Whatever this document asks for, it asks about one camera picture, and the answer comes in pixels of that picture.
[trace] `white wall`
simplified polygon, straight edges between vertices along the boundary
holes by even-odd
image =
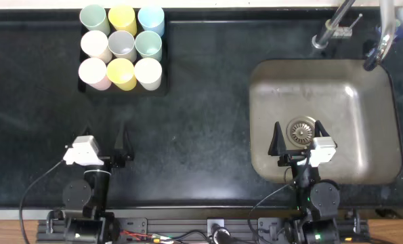
[[[403,0],[393,0],[403,5]],[[61,9],[82,8],[97,3],[104,7],[129,4],[133,7],[332,7],[343,0],[0,0],[0,9]],[[378,6],[379,0],[356,0],[354,6]]]

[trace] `blue cup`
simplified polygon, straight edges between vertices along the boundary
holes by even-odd
[[[142,7],[138,12],[138,21],[145,31],[154,31],[160,37],[165,32],[165,13],[161,7]]]

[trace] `sink basin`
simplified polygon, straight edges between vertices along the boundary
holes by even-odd
[[[286,167],[268,155],[279,121],[287,149],[303,148],[319,120],[338,144],[320,177],[341,184],[387,184],[402,167],[391,82],[363,60],[268,60],[251,75],[251,161],[259,175],[284,182]]]

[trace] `faucet handle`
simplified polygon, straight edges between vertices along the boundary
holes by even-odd
[[[334,38],[334,39],[346,39],[346,38],[352,37],[352,34],[353,34],[352,29],[362,17],[363,17],[363,15],[359,14],[359,16],[356,18],[356,20],[349,27],[337,27],[337,29],[335,30],[334,35],[332,36],[332,38]]]

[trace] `yellow cup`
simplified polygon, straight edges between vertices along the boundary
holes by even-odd
[[[130,91],[136,86],[133,64],[125,58],[116,58],[108,64],[106,75],[123,91]]]
[[[109,10],[108,19],[116,30],[136,35],[136,17],[132,7],[128,5],[113,7]]]

